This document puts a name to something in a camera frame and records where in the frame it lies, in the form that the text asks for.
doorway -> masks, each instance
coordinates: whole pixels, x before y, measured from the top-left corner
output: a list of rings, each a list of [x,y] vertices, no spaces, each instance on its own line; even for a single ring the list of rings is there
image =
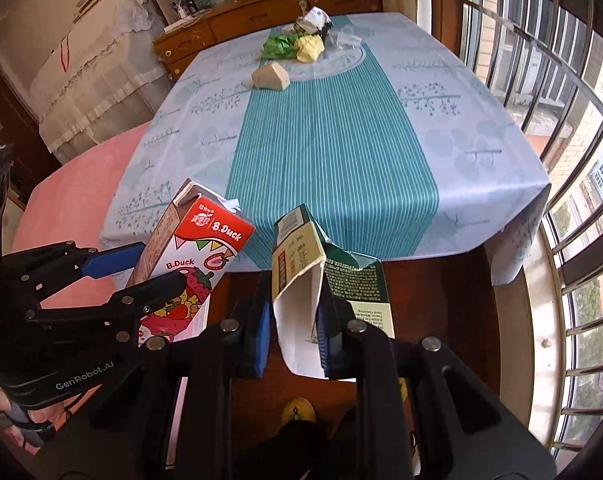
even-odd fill
[[[14,93],[0,69],[0,144],[12,144],[12,185],[23,202],[61,167],[39,135],[39,125]]]

metal screw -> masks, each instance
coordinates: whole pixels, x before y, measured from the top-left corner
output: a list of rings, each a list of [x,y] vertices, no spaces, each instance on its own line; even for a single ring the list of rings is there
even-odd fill
[[[236,319],[224,319],[219,326],[224,332],[236,332],[239,330],[239,322]]]
[[[437,352],[441,348],[441,341],[434,336],[424,337],[422,339],[422,347],[428,352]]]
[[[117,335],[115,337],[117,338],[117,341],[119,341],[120,343],[127,343],[128,341],[130,341],[130,334],[128,332],[126,332],[125,330],[122,330],[121,332],[117,332]]]
[[[146,341],[146,346],[148,347],[148,350],[161,350],[166,346],[166,339],[160,335],[152,336]]]
[[[361,332],[366,332],[366,329],[368,328],[368,326],[366,325],[365,321],[362,321],[361,319],[351,319],[348,322],[348,330],[350,330],[350,332],[356,333],[356,334],[360,334]]]

tablecloth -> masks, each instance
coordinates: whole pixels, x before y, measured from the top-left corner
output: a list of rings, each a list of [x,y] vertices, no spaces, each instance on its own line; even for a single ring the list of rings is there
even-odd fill
[[[230,270],[267,268],[272,224],[306,203],[338,245],[382,260],[486,243],[493,284],[517,275],[550,191],[523,134],[454,54],[401,14],[338,16],[360,47],[282,62],[285,92],[252,89],[278,29],[188,67],[132,156],[100,234],[147,240],[186,178],[238,198],[256,232]]]

yellow crumpled paper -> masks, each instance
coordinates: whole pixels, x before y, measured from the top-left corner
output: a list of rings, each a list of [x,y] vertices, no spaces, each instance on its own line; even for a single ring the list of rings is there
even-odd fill
[[[295,41],[297,59],[302,63],[312,63],[324,51],[324,42],[319,36],[302,36]]]

crushed carton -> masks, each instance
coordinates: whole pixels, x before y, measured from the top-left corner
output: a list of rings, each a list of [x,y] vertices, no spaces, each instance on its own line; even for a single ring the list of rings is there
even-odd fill
[[[394,337],[381,262],[334,245],[305,205],[275,224],[272,307],[286,366],[297,375],[325,378],[315,321],[324,276],[332,295],[347,300],[358,319]]]
[[[235,201],[186,180],[150,235],[126,286],[171,270],[184,274],[187,285],[179,297],[142,318],[139,343],[153,335],[172,341],[186,330],[253,231]]]

